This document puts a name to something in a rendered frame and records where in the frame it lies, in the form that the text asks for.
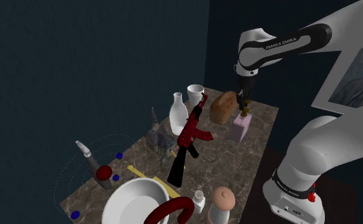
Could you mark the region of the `brown bread loaf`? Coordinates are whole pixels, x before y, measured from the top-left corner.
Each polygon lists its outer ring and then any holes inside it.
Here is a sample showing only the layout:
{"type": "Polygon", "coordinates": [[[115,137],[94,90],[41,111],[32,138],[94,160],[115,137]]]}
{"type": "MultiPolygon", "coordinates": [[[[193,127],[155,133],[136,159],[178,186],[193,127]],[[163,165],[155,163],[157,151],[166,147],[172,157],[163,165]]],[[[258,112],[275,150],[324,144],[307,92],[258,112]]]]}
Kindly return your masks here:
{"type": "Polygon", "coordinates": [[[210,121],[224,125],[237,107],[236,93],[233,91],[224,92],[210,105],[210,121]]]}

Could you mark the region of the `pink perfume bottle gold cap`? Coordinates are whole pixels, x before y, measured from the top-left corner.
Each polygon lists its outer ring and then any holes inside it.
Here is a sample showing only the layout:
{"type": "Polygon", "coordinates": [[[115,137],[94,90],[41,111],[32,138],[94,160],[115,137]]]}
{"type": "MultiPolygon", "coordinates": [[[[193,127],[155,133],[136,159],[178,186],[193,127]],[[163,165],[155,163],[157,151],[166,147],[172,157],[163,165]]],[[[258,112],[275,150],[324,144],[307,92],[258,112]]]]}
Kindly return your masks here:
{"type": "Polygon", "coordinates": [[[250,100],[246,100],[242,112],[235,118],[231,127],[229,138],[238,143],[242,142],[252,119],[252,115],[249,113],[250,109],[247,107],[249,104],[250,100]]]}

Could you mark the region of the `white cup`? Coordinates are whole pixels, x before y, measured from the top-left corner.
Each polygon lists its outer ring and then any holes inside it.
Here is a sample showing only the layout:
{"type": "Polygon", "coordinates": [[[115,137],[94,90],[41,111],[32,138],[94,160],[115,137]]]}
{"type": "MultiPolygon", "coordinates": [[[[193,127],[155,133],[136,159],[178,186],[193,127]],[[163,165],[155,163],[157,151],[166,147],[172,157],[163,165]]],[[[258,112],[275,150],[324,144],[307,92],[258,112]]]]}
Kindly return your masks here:
{"type": "Polygon", "coordinates": [[[204,90],[205,89],[203,86],[197,84],[193,84],[187,87],[189,103],[192,107],[195,107],[201,101],[204,90]]]}

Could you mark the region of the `red and black toy rifle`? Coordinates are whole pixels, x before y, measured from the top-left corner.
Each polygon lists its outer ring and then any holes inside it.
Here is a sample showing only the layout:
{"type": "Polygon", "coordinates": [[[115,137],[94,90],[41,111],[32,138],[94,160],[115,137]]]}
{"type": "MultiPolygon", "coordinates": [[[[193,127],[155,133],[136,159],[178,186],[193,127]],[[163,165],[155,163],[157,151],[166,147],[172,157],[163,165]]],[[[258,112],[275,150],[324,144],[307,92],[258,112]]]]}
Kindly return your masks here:
{"type": "Polygon", "coordinates": [[[179,150],[172,164],[167,181],[178,188],[182,186],[186,152],[188,151],[193,158],[198,158],[199,156],[199,153],[193,146],[195,139],[198,138],[203,141],[211,141],[214,139],[209,131],[202,131],[196,128],[208,96],[202,93],[202,97],[203,99],[193,108],[191,114],[186,119],[187,122],[177,139],[179,150]]]}

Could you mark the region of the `white bottle vase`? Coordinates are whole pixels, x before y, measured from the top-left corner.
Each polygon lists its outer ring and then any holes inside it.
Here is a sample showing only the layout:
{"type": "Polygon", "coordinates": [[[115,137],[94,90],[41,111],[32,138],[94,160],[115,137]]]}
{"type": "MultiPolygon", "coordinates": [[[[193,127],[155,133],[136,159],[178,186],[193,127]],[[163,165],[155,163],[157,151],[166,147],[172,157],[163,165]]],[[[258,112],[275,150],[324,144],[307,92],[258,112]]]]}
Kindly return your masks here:
{"type": "Polygon", "coordinates": [[[170,127],[173,134],[179,136],[189,115],[187,108],[182,101],[182,94],[180,92],[175,92],[173,96],[174,102],[169,112],[170,127]]]}

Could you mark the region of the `dark robot stand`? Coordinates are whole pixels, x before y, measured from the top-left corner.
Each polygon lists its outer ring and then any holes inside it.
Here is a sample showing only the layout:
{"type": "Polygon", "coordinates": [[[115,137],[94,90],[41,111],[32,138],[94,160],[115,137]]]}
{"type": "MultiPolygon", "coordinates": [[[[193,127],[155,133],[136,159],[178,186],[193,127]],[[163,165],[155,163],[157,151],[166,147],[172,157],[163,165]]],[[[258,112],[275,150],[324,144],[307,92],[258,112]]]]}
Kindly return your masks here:
{"type": "MultiPolygon", "coordinates": [[[[263,195],[263,184],[283,158],[277,151],[264,150],[239,224],[293,224],[275,215],[263,195]]],[[[325,224],[358,224],[356,189],[326,174],[319,177],[316,186],[324,206],[325,224]]]]}

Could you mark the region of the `tan and white pepper mill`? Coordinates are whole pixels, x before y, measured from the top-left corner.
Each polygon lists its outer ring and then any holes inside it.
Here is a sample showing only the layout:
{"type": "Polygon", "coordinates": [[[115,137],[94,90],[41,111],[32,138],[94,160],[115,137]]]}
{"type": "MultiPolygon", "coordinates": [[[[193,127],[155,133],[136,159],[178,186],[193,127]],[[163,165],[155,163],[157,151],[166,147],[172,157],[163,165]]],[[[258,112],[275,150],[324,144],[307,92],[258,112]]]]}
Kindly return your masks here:
{"type": "Polygon", "coordinates": [[[212,204],[207,213],[208,224],[228,224],[230,211],[235,206],[233,192],[225,186],[219,186],[212,192],[212,204]]]}

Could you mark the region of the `white salt shaker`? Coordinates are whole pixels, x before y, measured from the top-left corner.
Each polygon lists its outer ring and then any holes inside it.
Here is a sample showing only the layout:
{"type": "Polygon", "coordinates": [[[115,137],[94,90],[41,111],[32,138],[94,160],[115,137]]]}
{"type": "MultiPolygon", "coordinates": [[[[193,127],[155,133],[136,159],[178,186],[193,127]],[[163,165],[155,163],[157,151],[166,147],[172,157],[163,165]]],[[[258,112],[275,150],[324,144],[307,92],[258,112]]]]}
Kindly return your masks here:
{"type": "Polygon", "coordinates": [[[205,206],[205,196],[201,190],[197,190],[192,198],[195,205],[194,213],[200,214],[205,206]]]}

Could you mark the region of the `yellow flat spatula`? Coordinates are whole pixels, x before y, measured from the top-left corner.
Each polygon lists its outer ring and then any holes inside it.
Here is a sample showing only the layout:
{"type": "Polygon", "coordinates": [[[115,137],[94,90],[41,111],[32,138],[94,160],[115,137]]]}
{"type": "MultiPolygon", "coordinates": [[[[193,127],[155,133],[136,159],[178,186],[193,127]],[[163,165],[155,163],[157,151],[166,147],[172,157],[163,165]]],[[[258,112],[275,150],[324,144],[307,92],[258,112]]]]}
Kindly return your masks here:
{"type": "MultiPolygon", "coordinates": [[[[138,171],[133,165],[128,165],[127,166],[127,169],[129,171],[131,171],[132,173],[134,173],[135,175],[137,175],[138,177],[140,178],[145,178],[146,176],[138,171]]],[[[154,180],[156,180],[157,182],[159,182],[167,191],[168,195],[170,198],[176,198],[176,197],[180,197],[180,195],[174,190],[172,189],[171,187],[169,187],[164,181],[162,181],[161,179],[159,179],[158,177],[153,177],[154,180]]]]}

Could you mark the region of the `white bowl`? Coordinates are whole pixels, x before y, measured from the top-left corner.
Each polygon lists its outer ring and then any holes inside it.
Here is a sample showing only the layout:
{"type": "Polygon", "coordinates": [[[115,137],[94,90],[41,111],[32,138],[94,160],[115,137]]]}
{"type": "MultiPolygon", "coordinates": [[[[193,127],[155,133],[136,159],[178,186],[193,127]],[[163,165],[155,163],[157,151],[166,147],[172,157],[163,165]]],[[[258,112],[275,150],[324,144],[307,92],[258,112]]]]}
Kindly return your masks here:
{"type": "Polygon", "coordinates": [[[166,189],[158,181],[135,178],[110,196],[101,224],[144,224],[149,214],[168,200],[166,189]]]}

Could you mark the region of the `red and blue orbit model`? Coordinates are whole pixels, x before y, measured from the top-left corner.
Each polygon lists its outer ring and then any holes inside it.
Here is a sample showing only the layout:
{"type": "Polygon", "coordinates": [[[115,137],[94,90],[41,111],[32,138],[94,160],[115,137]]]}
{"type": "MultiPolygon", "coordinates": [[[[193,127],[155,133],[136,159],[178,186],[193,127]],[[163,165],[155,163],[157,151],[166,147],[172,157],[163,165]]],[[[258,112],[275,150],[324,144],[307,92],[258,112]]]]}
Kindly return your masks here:
{"type": "MultiPolygon", "coordinates": [[[[73,156],[70,161],[68,161],[68,163],[66,164],[66,166],[62,169],[62,172],[60,173],[60,175],[58,176],[56,182],[55,182],[55,186],[54,186],[54,189],[53,189],[53,203],[56,207],[56,209],[61,213],[61,214],[65,214],[65,212],[61,211],[59,209],[59,207],[57,206],[57,203],[56,203],[56,190],[57,190],[57,186],[58,186],[58,182],[59,180],[61,179],[61,176],[63,175],[65,169],[67,168],[67,166],[73,161],[75,156],[73,156]]],[[[108,165],[102,165],[100,166],[100,168],[98,169],[98,171],[96,172],[96,175],[98,177],[99,180],[101,181],[105,181],[105,180],[110,180],[112,179],[112,172],[110,171],[110,168],[108,165]]]]}

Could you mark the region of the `white framed wall picture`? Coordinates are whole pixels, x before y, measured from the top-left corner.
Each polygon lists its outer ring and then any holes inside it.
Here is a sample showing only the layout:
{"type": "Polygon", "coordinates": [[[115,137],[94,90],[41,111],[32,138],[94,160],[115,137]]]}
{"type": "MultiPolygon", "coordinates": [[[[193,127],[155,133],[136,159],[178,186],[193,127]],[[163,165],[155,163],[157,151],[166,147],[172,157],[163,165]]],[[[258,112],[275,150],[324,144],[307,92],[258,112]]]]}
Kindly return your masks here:
{"type": "Polygon", "coordinates": [[[363,106],[363,48],[342,51],[312,107],[345,114],[363,106]]]}

